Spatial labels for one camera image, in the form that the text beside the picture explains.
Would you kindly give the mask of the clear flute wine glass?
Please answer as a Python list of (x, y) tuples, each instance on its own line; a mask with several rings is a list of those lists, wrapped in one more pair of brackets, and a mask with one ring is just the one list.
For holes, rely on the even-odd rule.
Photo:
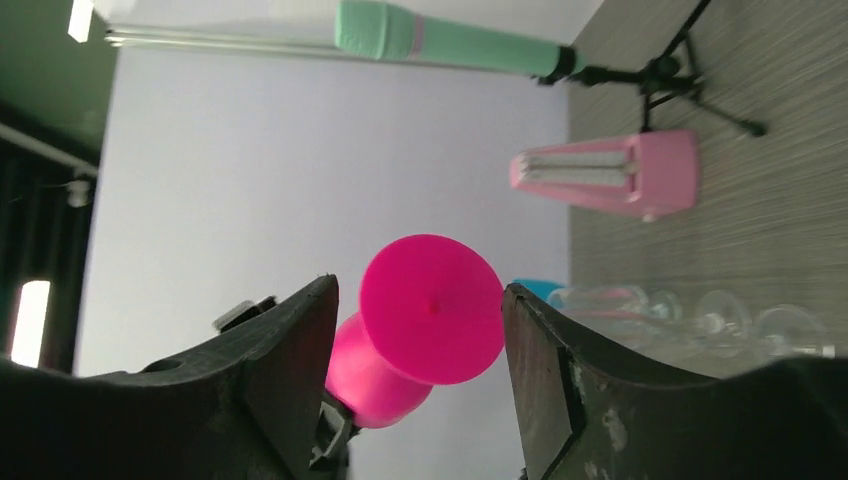
[(760, 363), (789, 357), (837, 356), (837, 347), (819, 318), (805, 308), (789, 304), (762, 311), (739, 346)]

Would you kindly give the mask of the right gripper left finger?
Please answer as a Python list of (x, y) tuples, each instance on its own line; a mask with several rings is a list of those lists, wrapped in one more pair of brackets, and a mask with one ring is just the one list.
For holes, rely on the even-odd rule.
[(136, 372), (1, 363), (5, 479), (336, 479), (315, 449), (338, 282)]

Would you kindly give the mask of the pink wine glass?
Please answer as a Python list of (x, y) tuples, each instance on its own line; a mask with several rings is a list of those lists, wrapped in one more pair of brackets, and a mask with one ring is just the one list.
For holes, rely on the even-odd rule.
[(504, 348), (503, 284), (475, 250), (418, 234), (382, 248), (358, 310), (337, 329), (325, 386), (354, 425), (392, 426), (441, 385), (472, 380)]

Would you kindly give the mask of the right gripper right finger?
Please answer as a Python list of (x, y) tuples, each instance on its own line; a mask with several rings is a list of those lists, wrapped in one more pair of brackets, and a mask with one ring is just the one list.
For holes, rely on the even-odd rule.
[(527, 479), (847, 475), (843, 359), (715, 379), (630, 350), (517, 283), (502, 314)]

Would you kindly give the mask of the clear ribbed wine glass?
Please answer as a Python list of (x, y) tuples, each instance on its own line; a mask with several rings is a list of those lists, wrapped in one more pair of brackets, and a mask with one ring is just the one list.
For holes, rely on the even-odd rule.
[(564, 287), (551, 292), (547, 302), (597, 331), (623, 331), (648, 320), (647, 294), (634, 286)]

